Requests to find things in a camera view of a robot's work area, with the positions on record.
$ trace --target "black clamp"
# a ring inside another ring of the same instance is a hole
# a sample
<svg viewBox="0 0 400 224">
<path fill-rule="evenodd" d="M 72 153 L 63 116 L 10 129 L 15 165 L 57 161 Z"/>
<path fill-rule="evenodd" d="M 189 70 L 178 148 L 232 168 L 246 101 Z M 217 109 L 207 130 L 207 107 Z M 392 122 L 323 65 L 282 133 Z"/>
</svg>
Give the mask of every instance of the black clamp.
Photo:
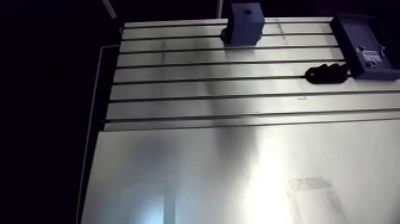
<svg viewBox="0 0 400 224">
<path fill-rule="evenodd" d="M 343 83 L 348 78 L 349 68 L 347 64 L 323 64 L 320 67 L 312 67 L 305 72 L 304 78 L 313 84 Z"/>
</svg>

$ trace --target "label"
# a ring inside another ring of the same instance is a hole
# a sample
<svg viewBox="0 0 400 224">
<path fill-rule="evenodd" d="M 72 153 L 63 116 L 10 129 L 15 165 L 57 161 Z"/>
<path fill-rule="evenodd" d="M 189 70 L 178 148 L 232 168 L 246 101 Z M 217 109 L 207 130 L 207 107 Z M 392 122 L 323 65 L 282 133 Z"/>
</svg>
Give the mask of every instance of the label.
<svg viewBox="0 0 400 224">
<path fill-rule="evenodd" d="M 382 59 L 380 58 L 380 55 L 377 51 L 363 51 L 362 56 L 364 57 L 364 60 L 366 60 L 366 61 L 375 61 L 375 62 L 382 61 Z"/>
</svg>

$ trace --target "screw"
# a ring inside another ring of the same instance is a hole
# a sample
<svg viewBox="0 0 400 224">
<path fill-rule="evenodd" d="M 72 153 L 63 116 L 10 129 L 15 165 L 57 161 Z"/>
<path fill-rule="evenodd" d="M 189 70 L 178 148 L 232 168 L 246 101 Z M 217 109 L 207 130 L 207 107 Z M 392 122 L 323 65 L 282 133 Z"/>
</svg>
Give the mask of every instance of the screw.
<svg viewBox="0 0 400 224">
<path fill-rule="evenodd" d="M 375 61 L 369 61 L 369 62 L 367 62 L 367 67 L 368 67 L 368 68 L 373 69 L 373 68 L 375 68 L 376 66 L 377 66 L 377 63 L 376 63 Z"/>
<path fill-rule="evenodd" d="M 367 48 L 364 47 L 364 46 L 362 46 L 362 45 L 359 45 L 355 50 L 356 50 L 357 52 L 363 52 L 365 49 L 367 49 Z"/>
</svg>

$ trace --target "metal plate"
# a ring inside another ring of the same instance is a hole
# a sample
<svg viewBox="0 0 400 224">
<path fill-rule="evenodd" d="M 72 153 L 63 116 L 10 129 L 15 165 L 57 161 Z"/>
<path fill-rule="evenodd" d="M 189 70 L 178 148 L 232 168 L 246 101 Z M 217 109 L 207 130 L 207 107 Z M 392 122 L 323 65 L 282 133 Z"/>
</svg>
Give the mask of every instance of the metal plate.
<svg viewBox="0 0 400 224">
<path fill-rule="evenodd" d="M 366 111 L 354 113 L 351 111 L 335 114 L 300 114 L 297 116 L 264 116 L 241 117 L 236 119 L 208 119 L 208 120 L 173 120 L 173 121 L 145 121 L 145 122 L 111 122 L 106 123 L 104 130 L 151 130 L 151 129 L 181 129 L 200 127 L 229 127 L 229 126 L 259 126 L 259 125 L 290 125 L 332 122 L 360 122 L 366 120 L 399 120 L 398 111 L 376 112 Z"/>
<path fill-rule="evenodd" d="M 263 36 L 252 48 L 290 48 L 338 46 L 333 35 Z M 149 41 L 122 41 L 120 52 L 182 51 L 197 49 L 224 49 L 220 38 L 157 39 Z"/>
<path fill-rule="evenodd" d="M 274 95 L 365 94 L 369 92 L 400 93 L 399 82 L 374 83 L 355 81 L 341 85 L 313 85 L 305 79 L 236 80 L 215 82 L 155 83 L 117 85 L 112 87 L 111 100 L 250 97 Z"/>
<path fill-rule="evenodd" d="M 176 64 L 251 63 L 310 60 L 342 60 L 339 48 L 302 49 L 230 49 L 226 51 L 189 51 L 143 54 L 121 54 L 117 67 L 162 66 Z"/>
<path fill-rule="evenodd" d="M 265 23 L 328 23 L 331 17 L 282 17 L 265 18 Z M 125 28 L 154 27 L 154 26 L 204 26 L 208 24 L 226 24 L 227 19 L 215 20 L 176 20 L 176 21 L 152 21 L 140 23 L 125 23 Z"/>
<path fill-rule="evenodd" d="M 398 136 L 393 120 L 101 132 L 82 224 L 395 223 Z"/>
<path fill-rule="evenodd" d="M 399 109 L 400 94 L 111 103 L 107 119 L 173 119 Z"/>
<path fill-rule="evenodd" d="M 226 80 L 260 78 L 297 78 L 303 76 L 311 67 L 321 64 L 343 62 L 320 61 L 314 63 L 276 63 L 276 64 L 213 64 L 201 66 L 170 66 L 137 69 L 117 69 L 115 83 L 125 82 L 169 82 L 179 80 Z"/>
<path fill-rule="evenodd" d="M 124 29 L 122 40 L 219 36 L 225 27 L 226 25 Z M 263 35 L 331 34 L 332 30 L 328 23 L 277 23 L 265 24 L 262 33 Z"/>
</svg>

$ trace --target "blue clamp block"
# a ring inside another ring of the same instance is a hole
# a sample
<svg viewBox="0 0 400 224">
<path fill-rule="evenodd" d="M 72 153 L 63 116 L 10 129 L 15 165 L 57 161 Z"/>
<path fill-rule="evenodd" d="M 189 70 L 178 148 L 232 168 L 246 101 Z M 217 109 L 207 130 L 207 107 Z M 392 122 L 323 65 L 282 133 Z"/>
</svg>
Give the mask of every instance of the blue clamp block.
<svg viewBox="0 0 400 224">
<path fill-rule="evenodd" d="M 263 35 L 264 15 L 260 3 L 233 3 L 221 39 L 228 46 L 254 46 Z"/>
</svg>

